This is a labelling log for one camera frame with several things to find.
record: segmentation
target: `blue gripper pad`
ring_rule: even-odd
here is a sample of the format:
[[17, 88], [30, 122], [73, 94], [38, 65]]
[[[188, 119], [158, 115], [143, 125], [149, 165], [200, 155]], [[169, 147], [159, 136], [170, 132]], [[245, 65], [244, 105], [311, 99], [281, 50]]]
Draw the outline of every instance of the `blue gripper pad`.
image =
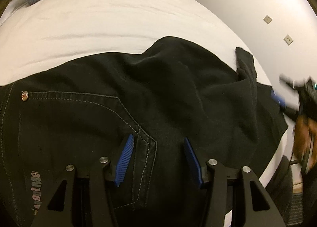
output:
[[128, 165], [131, 159], [133, 148], [134, 148], [134, 137], [132, 134], [130, 134], [122, 150], [122, 153], [118, 159], [118, 162], [115, 166], [114, 183], [117, 187], [119, 187], [120, 183], [123, 182], [124, 176], [126, 175], [126, 170], [128, 168]]
[[194, 182], [199, 186], [199, 188], [202, 188], [203, 181], [201, 175], [201, 167], [188, 138], [184, 139], [183, 146], [186, 160], [191, 171], [191, 176]]

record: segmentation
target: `metal pin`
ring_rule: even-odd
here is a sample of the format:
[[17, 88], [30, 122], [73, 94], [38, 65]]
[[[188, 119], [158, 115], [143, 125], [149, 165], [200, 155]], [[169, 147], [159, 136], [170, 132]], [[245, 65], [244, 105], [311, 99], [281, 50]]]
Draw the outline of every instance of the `metal pin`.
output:
[[210, 165], [213, 165], [213, 166], [215, 166], [215, 165], [217, 165], [217, 160], [216, 159], [209, 159], [208, 160], [208, 163], [210, 164]]
[[246, 173], [249, 173], [249, 172], [251, 171], [251, 168], [248, 167], [248, 166], [243, 166], [243, 167], [242, 167], [242, 170], [243, 170], [244, 172], [246, 172]]
[[28, 97], [29, 97], [29, 93], [27, 91], [23, 91], [21, 95], [22, 101], [26, 101]]
[[67, 165], [66, 171], [72, 171], [75, 167], [73, 165]]
[[105, 164], [105, 163], [109, 162], [109, 158], [106, 157], [106, 156], [103, 156], [103, 157], [100, 157], [99, 161], [100, 161], [102, 164]]

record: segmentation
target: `metal rivet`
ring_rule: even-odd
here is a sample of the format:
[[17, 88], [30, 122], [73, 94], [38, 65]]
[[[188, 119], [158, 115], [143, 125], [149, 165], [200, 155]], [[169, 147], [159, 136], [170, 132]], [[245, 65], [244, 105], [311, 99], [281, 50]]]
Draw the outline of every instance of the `metal rivet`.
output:
[[26, 101], [28, 97], [29, 97], [29, 93], [27, 91], [23, 91], [21, 95], [22, 101]]
[[209, 163], [210, 165], [215, 166], [218, 162], [217, 162], [216, 159], [209, 159], [209, 160], [208, 160], [208, 163]]
[[99, 161], [100, 161], [102, 164], [105, 164], [105, 163], [109, 162], [109, 158], [106, 157], [106, 156], [103, 156], [103, 157], [100, 157]]
[[244, 172], [246, 172], [246, 173], [249, 173], [249, 172], [251, 171], [250, 167], [248, 167], [248, 166], [243, 166], [243, 167], [242, 167], [242, 170], [243, 170]]
[[75, 167], [73, 165], [67, 165], [66, 171], [72, 171]]

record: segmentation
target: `jeans pocket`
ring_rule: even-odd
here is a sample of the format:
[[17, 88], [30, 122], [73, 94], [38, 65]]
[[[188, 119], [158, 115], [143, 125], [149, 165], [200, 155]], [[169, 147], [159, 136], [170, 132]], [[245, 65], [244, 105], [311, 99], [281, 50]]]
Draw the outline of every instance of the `jeans pocket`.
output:
[[124, 182], [111, 189], [113, 206], [146, 206], [156, 141], [118, 97], [29, 92], [21, 103], [18, 147], [31, 208], [39, 208], [41, 193], [66, 165], [88, 169], [100, 157], [111, 157], [126, 134], [134, 135], [135, 149]]

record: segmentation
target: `white bed sheet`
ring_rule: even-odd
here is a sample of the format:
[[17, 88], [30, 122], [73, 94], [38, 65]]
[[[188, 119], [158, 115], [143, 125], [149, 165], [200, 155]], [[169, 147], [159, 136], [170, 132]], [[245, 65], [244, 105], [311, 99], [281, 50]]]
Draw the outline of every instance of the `white bed sheet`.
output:
[[[13, 0], [0, 18], [0, 85], [102, 52], [142, 53], [164, 36], [195, 42], [236, 70], [244, 42], [195, 0]], [[255, 58], [257, 81], [270, 84]], [[282, 137], [260, 181], [267, 185], [281, 161]], [[229, 215], [226, 226], [229, 226]]]

